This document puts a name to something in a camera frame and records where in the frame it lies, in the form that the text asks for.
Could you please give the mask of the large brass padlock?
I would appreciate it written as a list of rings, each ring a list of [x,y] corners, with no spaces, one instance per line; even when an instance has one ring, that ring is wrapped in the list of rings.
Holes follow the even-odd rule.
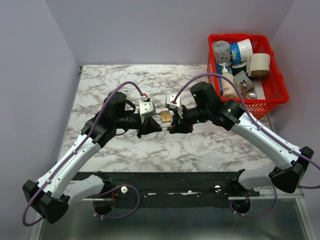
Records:
[[[160,112],[161,122],[168,123],[172,121],[172,116],[169,110],[164,110]]]

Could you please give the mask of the small brass long-shackle padlock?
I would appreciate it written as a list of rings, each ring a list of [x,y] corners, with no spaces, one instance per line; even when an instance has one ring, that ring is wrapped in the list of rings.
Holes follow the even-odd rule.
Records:
[[[172,129],[172,126],[161,126],[162,131],[170,131]]]

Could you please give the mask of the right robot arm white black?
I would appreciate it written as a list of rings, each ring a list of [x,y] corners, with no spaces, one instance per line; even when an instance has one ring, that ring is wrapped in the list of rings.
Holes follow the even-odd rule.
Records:
[[[198,123],[214,125],[241,136],[269,157],[274,167],[254,170],[241,169],[230,183],[230,191],[241,196],[256,187],[275,186],[292,194],[305,174],[313,150],[293,145],[261,124],[244,106],[234,100],[221,101],[214,87],[199,82],[190,88],[196,106],[186,108],[175,95],[166,96],[166,107],[173,111],[170,134],[188,134]]]

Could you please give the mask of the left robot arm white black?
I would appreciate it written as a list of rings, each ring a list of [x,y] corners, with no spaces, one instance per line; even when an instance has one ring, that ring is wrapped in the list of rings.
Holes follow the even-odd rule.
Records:
[[[136,130],[138,137],[160,132],[162,129],[153,118],[155,114],[154,103],[145,95],[135,106],[124,93],[111,92],[100,111],[85,123],[67,153],[38,180],[24,183],[22,191],[27,207],[54,224],[72,203],[92,195],[107,197],[111,179],[102,172],[93,173],[78,183],[69,183],[83,165],[117,135],[118,129]]]

